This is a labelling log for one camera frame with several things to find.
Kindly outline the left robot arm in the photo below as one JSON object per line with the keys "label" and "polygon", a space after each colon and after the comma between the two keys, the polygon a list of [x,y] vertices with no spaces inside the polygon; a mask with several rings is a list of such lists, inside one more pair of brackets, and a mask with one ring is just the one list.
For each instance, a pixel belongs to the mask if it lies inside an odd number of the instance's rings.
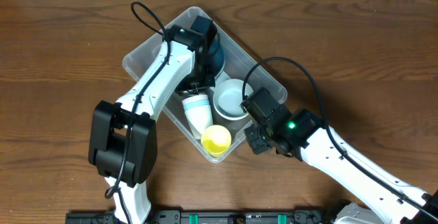
{"label": "left robot arm", "polygon": [[215,85],[211,19],[197,16],[189,28],[160,32],[159,53],[136,85],[115,103],[100,101],[92,114],[88,161],[109,183],[105,198],[115,198],[121,223],[143,223],[149,215],[146,179],[157,159],[157,118],[169,98]]}

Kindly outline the dark blue bowl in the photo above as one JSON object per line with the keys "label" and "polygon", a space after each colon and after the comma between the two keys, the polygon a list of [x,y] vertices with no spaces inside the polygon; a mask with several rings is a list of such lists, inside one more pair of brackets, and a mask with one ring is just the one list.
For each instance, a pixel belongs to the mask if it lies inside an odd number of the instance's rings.
{"label": "dark blue bowl", "polygon": [[224,48],[221,44],[220,34],[216,34],[216,37],[209,48],[208,56],[211,61],[214,77],[218,78],[223,71],[226,60]]}

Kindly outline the yellow cup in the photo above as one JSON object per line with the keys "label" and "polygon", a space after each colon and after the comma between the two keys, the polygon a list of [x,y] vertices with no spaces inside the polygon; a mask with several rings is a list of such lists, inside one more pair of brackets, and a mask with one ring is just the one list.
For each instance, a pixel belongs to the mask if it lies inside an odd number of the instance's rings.
{"label": "yellow cup", "polygon": [[221,125],[208,127],[201,136],[201,144],[206,152],[214,157],[224,154],[231,146],[231,133]]}

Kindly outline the light blue cup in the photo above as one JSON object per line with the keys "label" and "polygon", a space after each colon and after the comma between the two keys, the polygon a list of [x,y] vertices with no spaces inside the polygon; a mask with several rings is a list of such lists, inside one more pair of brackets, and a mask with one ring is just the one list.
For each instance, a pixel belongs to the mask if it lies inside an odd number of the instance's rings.
{"label": "light blue cup", "polygon": [[198,101],[193,101],[190,103],[186,103],[183,105],[184,110],[191,110],[194,108],[197,108],[199,106],[204,106],[204,105],[209,105],[209,100],[208,99],[201,99]]}

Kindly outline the cream white cup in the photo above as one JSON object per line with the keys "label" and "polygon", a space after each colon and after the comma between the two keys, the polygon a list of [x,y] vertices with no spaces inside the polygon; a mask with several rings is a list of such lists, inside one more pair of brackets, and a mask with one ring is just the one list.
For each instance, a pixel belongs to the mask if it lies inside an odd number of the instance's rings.
{"label": "cream white cup", "polygon": [[[194,95],[188,98],[185,98],[182,101],[182,104],[190,103],[193,101],[198,101],[201,99],[208,99],[207,94],[203,95]],[[184,110],[186,119],[188,120],[190,129],[192,131],[193,137],[196,140],[200,140],[203,132],[210,126],[213,125],[213,117],[211,114],[211,106],[204,105],[199,106],[197,108],[191,110]]]}

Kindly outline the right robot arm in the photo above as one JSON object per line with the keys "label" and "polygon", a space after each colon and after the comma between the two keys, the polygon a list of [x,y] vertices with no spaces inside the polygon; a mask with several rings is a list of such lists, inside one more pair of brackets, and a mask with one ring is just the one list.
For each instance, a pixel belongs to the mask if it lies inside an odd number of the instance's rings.
{"label": "right robot arm", "polygon": [[436,223],[437,195],[388,173],[306,109],[290,112],[266,88],[244,95],[254,123],[245,135],[253,153],[274,149],[327,174],[360,199],[382,223]]}

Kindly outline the grey small bowl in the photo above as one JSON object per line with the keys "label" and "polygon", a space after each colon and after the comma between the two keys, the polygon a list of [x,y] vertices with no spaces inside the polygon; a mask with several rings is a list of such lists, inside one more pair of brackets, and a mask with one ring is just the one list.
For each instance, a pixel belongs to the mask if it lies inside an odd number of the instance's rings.
{"label": "grey small bowl", "polygon": [[240,107],[244,81],[228,79],[214,88],[213,103],[219,115],[230,121],[238,121],[248,116]]}

